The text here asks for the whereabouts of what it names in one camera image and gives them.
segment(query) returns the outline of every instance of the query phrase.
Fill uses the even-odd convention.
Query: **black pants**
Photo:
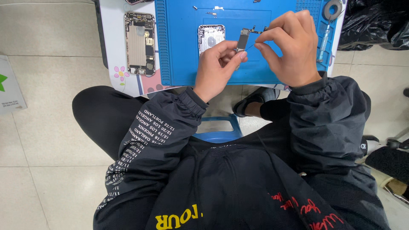
[[[118,160],[119,145],[147,102],[144,97],[131,97],[108,86],[95,86],[81,91],[72,102],[72,111],[82,130],[112,159]],[[295,169],[296,157],[290,149],[290,105],[286,99],[268,101],[260,108],[263,119],[273,121],[240,139],[214,144],[190,137],[189,144],[198,151],[227,144],[247,144],[268,148]]]

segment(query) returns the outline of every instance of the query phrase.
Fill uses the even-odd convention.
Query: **blue plastic stool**
[[[202,122],[209,121],[229,121],[233,127],[233,131],[219,131],[209,133],[196,133],[193,136],[201,140],[211,143],[224,143],[232,140],[236,140],[243,137],[240,126],[237,121],[237,116],[230,114],[228,117],[205,117],[202,118]]]

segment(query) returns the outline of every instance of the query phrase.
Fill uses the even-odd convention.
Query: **tape roll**
[[[334,12],[333,14],[330,13],[331,6],[337,7],[337,11]],[[342,3],[339,0],[331,0],[324,7],[324,16],[327,20],[330,20],[330,17],[331,17],[331,20],[338,18],[341,12],[342,12]]]

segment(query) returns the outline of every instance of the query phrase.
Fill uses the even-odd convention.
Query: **black jacket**
[[[94,229],[389,229],[374,178],[354,163],[366,112],[358,84],[325,75],[288,101],[302,177],[265,148],[195,151],[187,143],[206,104],[190,88],[155,96],[108,168]]]

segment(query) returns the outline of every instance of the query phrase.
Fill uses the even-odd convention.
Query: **hand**
[[[205,102],[223,91],[237,66],[246,62],[247,52],[236,54],[237,41],[222,41],[200,55],[193,91]]]
[[[282,57],[265,44],[274,41]],[[318,36],[314,19],[308,10],[289,11],[270,23],[254,45],[267,60],[277,78],[292,87],[300,87],[321,79],[317,71]]]

